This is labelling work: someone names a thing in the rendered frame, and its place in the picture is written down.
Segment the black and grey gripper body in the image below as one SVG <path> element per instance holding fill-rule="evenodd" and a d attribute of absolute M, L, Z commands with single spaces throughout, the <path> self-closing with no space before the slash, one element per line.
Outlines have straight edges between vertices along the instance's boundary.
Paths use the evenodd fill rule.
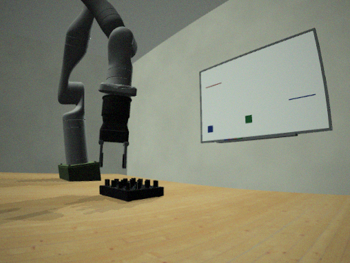
<path fill-rule="evenodd" d="M 99 91 L 103 92 L 102 117 L 99 140 L 104 142 L 124 143 L 129 140 L 127 122 L 130 118 L 131 97 L 136 96 L 137 89 L 131 80 L 123 77 L 110 77 L 101 83 Z"/>

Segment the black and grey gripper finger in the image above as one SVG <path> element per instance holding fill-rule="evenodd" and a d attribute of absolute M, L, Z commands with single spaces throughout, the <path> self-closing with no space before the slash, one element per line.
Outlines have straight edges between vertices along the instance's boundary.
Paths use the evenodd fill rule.
<path fill-rule="evenodd" d="M 129 145 L 129 142 L 124 142 L 124 154 L 123 154 L 123 166 L 122 168 L 126 169 L 126 160 L 127 160 L 127 146 Z"/>
<path fill-rule="evenodd" d="M 103 140 L 99 140 L 100 144 L 100 156 L 99 156 L 99 167 L 103 167 Z"/>

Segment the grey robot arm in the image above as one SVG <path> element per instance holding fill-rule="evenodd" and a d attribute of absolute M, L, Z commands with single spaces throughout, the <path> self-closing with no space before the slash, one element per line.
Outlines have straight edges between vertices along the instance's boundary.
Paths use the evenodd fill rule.
<path fill-rule="evenodd" d="M 110 77 L 123 77 L 132 82 L 133 67 L 131 58 L 137 52 L 137 43 L 132 31 L 125 27 L 119 13 L 109 1 L 81 1 L 85 5 L 66 32 L 58 88 L 60 104 L 76 105 L 74 110 L 63 115 L 63 136 L 67 165 L 89 162 L 85 127 L 85 86 L 80 82 L 69 82 L 69 79 L 74 68 L 88 52 L 94 18 L 108 38 L 106 80 Z"/>

